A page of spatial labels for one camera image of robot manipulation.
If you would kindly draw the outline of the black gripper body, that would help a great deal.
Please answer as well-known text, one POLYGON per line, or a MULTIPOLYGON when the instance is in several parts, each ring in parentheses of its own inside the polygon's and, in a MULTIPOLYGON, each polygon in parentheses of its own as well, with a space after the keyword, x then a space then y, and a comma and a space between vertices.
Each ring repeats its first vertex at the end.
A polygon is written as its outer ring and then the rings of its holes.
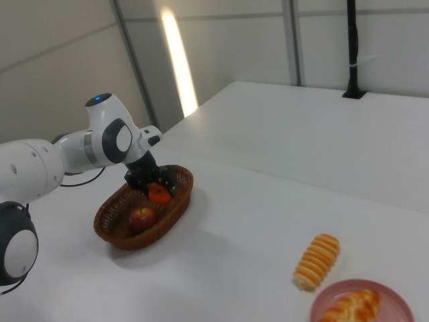
POLYGON ((125 180, 128 184, 147 184, 155 182, 161 176, 160 168, 150 151, 147 151, 137 161, 125 165, 127 172, 125 180))

